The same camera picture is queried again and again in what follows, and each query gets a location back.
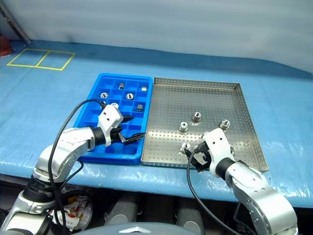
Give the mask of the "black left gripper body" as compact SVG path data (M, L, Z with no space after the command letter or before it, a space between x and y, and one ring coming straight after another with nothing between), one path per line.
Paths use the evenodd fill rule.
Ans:
M116 142L124 142L124 137L122 135L123 128L118 126L117 128L113 128L110 132L111 144Z

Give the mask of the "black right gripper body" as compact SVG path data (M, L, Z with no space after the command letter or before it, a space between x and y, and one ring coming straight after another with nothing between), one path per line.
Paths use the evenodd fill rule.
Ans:
M211 164L211 156L209 153L209 147L206 143L199 143L194 147L194 159L199 163L199 171L208 170Z

